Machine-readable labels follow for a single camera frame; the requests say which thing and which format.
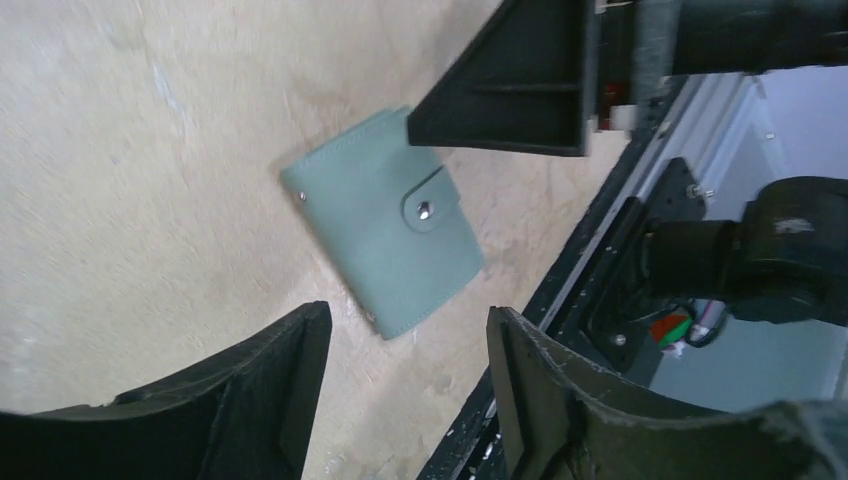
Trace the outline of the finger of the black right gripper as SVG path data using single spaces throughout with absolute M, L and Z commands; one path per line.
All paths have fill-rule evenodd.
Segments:
M 593 1 L 504 1 L 407 118 L 410 144 L 586 154 L 597 91 Z

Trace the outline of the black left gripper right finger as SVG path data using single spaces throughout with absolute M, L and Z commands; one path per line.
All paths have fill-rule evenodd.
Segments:
M 511 479 L 843 479 L 847 405 L 722 413 L 635 384 L 509 307 L 487 346 Z

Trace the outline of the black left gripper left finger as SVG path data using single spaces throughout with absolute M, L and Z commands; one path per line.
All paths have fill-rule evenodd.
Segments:
M 1 415 L 5 479 L 298 479 L 332 331 L 303 304 L 103 406 Z

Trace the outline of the teal leather card holder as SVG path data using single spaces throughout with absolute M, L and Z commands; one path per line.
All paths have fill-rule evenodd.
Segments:
M 413 329 L 481 270 L 482 250 L 436 151 L 382 110 L 281 172 L 301 215 L 376 331 Z

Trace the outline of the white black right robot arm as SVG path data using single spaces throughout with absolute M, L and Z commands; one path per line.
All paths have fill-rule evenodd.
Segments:
M 413 109 L 409 141 L 560 157 L 588 122 L 665 77 L 759 74 L 847 62 L 843 1 L 505 1 Z M 765 186 L 738 221 L 660 223 L 637 235 L 652 293 L 723 302 L 741 320 L 847 321 L 847 184 Z

